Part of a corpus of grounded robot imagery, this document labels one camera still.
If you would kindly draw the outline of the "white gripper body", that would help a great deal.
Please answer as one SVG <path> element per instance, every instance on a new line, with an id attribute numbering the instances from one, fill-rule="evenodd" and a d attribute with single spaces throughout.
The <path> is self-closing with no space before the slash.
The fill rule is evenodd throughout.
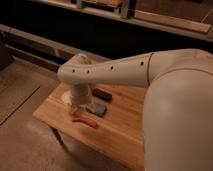
<path id="1" fill-rule="evenodd" d="M 87 105 L 92 102 L 91 89 L 88 84 L 79 84 L 70 86 L 71 103 L 79 105 Z"/>

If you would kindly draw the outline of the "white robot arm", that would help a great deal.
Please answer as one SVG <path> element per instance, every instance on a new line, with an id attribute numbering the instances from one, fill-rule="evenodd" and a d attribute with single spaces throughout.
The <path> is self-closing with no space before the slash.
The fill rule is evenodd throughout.
<path id="1" fill-rule="evenodd" d="M 74 104 L 94 84 L 145 87 L 145 171 L 213 171 L 213 54 L 178 49 L 91 64 L 73 56 L 58 70 Z"/>

